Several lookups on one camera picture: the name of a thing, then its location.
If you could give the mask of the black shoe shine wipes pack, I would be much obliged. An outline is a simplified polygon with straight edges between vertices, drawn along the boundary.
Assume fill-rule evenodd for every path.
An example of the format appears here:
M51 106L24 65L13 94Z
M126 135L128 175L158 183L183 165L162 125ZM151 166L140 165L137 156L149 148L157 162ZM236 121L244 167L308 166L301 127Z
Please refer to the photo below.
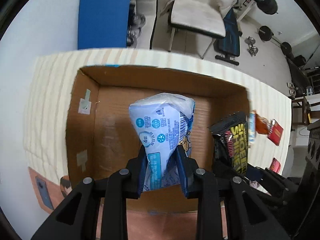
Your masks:
M248 166L248 124L244 112L235 112L209 128L214 140L212 171L217 176L245 175Z

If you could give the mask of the light blue tissue pack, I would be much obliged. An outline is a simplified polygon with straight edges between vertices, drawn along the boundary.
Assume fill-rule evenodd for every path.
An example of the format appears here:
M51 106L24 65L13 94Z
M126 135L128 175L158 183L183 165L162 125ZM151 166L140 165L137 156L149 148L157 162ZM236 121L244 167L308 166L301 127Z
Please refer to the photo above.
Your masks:
M148 159L144 191L180 183L172 154L178 145L183 147L187 156L191 154L194 110L194 99L171 93L156 94L129 106L131 123Z

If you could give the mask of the red noodle pack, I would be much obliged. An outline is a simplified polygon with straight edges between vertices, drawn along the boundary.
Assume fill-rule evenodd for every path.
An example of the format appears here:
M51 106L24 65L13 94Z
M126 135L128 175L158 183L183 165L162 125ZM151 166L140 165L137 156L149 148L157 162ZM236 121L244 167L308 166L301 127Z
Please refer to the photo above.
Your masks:
M276 158L273 158L269 169L273 172L279 173L281 169L281 163Z

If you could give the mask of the brown cardboard box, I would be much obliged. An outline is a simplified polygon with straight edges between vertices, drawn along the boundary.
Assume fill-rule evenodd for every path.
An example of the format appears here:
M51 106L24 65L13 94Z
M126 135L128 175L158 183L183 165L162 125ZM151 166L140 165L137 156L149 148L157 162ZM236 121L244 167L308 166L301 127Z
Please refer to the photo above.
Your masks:
M213 160L209 127L234 112L249 112L247 90L214 77L149 66L82 67L74 80L66 126L73 186L85 177L106 178L138 155L140 140L129 105L163 92L195 100L191 157L207 170Z

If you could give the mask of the orange snack bag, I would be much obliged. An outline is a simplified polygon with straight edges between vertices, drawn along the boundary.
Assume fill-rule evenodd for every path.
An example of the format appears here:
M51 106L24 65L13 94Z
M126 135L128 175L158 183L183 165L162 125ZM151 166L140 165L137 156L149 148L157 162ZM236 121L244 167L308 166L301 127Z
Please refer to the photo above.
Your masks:
M270 123L265 118L260 116L255 110L253 111L255 120L255 131L258 134L267 135L270 132Z

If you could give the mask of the red flat packet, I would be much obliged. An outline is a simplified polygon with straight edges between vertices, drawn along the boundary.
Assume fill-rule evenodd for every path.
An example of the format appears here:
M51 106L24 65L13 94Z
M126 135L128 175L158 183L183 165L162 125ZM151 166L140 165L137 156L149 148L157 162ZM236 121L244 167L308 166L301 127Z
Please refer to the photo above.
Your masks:
M267 138L271 140L276 146L278 146L280 144L283 130L284 129L280 126L280 124L275 119L272 119Z

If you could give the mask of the striped cream tablecloth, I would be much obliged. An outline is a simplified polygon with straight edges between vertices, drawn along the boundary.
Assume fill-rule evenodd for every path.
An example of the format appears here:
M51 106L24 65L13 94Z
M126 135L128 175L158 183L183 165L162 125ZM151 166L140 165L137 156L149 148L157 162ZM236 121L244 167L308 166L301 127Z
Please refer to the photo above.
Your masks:
M87 49L43 56L35 73L25 107L23 147L28 165L55 184L68 174L66 120L73 82L85 66L153 66L185 70L241 85L248 90L250 108L275 119L283 128L279 146L257 136L249 153L252 165L268 166L272 158L285 163L291 132L291 100L263 82L219 63L165 51L145 49Z

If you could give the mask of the dark blue weight bench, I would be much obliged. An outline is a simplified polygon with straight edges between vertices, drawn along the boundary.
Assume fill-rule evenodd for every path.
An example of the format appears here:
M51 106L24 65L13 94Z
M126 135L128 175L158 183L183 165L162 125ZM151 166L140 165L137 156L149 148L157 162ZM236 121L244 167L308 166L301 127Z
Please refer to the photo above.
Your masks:
M239 65L234 58L240 56L240 36L242 32L238 29L236 15L233 8L227 12L223 18L226 36L214 42L214 49L219 55L215 55L217 60L225 61L235 66Z

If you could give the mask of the chrome dumbbell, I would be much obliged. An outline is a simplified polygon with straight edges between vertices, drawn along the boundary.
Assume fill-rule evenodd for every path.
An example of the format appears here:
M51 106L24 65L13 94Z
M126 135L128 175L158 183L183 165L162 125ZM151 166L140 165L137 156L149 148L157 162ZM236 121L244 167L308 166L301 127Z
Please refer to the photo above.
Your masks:
M258 48L255 46L256 40L252 37L247 37L245 43L248 45L248 52L251 56L256 56L258 53Z

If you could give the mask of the white padded chair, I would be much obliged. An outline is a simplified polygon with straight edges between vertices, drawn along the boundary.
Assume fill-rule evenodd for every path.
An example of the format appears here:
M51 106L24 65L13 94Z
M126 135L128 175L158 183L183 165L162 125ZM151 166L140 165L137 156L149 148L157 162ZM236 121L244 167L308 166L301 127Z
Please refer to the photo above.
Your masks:
M171 51L176 30L183 29L202 34L215 41L226 36L225 25L218 5L219 0L159 0L159 12L166 13L171 35Z

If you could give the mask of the chrome dumbbells by mat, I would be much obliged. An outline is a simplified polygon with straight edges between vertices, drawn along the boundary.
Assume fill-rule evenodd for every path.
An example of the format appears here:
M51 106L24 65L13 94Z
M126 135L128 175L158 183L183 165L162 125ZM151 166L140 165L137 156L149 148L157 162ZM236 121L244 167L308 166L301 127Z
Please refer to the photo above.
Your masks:
M143 14L133 14L130 18L129 26L127 29L127 47L136 48L137 39L142 33L142 28L146 24L146 17Z

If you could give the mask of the black barbell on floor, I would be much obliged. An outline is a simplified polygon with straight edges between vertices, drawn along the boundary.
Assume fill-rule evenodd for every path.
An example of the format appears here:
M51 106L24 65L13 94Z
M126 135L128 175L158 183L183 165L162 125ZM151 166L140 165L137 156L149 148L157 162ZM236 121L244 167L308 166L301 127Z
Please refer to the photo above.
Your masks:
M258 29L258 35L260 39L264 42L268 42L268 41L276 42L285 56L289 56L292 54L291 45L288 42L280 42L276 38L274 38L274 33L268 26L262 25Z

